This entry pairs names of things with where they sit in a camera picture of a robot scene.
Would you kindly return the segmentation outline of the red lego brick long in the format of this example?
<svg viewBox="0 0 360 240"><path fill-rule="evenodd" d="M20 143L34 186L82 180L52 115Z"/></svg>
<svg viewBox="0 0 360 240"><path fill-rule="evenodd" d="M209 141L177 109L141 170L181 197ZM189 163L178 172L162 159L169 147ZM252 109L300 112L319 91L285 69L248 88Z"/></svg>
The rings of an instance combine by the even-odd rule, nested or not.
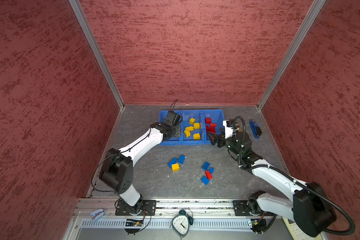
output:
<svg viewBox="0 0 360 240"><path fill-rule="evenodd" d="M207 131L207 133L216 133L215 126L214 125L206 126L206 131Z"/></svg>

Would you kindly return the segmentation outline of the blue lego brick studded long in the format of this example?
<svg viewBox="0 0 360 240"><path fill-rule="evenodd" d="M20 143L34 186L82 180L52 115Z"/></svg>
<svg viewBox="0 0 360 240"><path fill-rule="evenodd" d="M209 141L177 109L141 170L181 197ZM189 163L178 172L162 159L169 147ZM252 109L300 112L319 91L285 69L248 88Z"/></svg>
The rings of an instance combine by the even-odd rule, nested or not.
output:
<svg viewBox="0 0 360 240"><path fill-rule="evenodd" d="M209 167L210 167L210 163L205 162L205 163L202 165L202 170L203 170L203 171L207 171L207 170L209 169Z"/></svg>

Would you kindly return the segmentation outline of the blue lego brick pile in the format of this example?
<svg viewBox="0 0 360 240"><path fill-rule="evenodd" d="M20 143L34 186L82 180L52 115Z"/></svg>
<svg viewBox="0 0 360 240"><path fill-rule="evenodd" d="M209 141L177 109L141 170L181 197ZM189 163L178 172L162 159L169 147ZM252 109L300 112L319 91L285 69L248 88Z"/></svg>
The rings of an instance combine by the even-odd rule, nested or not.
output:
<svg viewBox="0 0 360 240"><path fill-rule="evenodd" d="M172 165L175 165L178 163L178 159L177 158L173 158L172 160L170 160L170 162L168 163L168 167L171 168Z"/></svg>

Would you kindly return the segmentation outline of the blue lego brick bottom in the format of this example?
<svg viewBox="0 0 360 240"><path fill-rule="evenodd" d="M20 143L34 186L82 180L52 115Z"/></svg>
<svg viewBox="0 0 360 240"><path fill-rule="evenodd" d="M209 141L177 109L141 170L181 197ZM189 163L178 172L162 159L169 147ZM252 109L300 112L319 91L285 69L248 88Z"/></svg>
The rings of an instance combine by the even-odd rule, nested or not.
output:
<svg viewBox="0 0 360 240"><path fill-rule="evenodd" d="M204 185L207 185L207 184L210 182L210 180L209 180L206 176L203 176L203 177L201 178L201 182L202 182Z"/></svg>

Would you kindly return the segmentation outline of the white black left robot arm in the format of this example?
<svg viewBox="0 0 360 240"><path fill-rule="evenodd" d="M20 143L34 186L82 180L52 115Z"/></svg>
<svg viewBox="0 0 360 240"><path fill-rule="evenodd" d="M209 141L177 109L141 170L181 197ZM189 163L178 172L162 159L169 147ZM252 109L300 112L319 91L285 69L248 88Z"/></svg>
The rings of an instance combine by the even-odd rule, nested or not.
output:
<svg viewBox="0 0 360 240"><path fill-rule="evenodd" d="M119 150L110 149L102 162L99 179L128 206L139 209L142 195L133 185L133 168L149 150L172 138L182 121L180 116L153 123L146 133L131 144Z"/></svg>

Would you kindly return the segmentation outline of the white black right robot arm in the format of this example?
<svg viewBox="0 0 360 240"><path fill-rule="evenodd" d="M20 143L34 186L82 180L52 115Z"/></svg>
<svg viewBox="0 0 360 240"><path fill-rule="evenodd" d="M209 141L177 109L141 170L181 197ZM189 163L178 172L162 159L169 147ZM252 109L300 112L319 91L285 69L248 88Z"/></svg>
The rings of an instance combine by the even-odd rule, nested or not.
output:
<svg viewBox="0 0 360 240"><path fill-rule="evenodd" d="M248 211L257 216L268 212L295 222L308 236L316 237L322 232L338 236L352 235L356 225L352 218L338 205L328 199L324 189L317 183L306 183L272 166L251 148L248 134L239 138L208 133L211 144L226 147L238 167L268 182L284 197L257 191L248 198Z"/></svg>

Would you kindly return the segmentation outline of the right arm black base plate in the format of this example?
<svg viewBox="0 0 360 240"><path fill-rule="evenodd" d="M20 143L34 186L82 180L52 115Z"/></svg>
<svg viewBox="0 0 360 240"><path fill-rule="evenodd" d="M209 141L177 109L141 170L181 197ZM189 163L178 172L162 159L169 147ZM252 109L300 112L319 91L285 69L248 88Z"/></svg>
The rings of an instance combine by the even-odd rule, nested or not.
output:
<svg viewBox="0 0 360 240"><path fill-rule="evenodd" d="M261 217L270 218L274 216L274 214L268 212L260 212L258 215L251 214L247 200L233 200L232 203L236 217L260 219Z"/></svg>

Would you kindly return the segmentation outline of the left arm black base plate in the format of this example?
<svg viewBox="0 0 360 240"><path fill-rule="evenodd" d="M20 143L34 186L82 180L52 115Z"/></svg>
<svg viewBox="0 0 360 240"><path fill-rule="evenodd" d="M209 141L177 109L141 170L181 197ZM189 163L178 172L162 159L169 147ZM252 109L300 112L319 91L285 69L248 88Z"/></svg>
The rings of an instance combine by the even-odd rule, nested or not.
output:
<svg viewBox="0 0 360 240"><path fill-rule="evenodd" d="M115 203L116 216L154 216L156 211L156 200L139 200L136 205L130 206L124 200Z"/></svg>

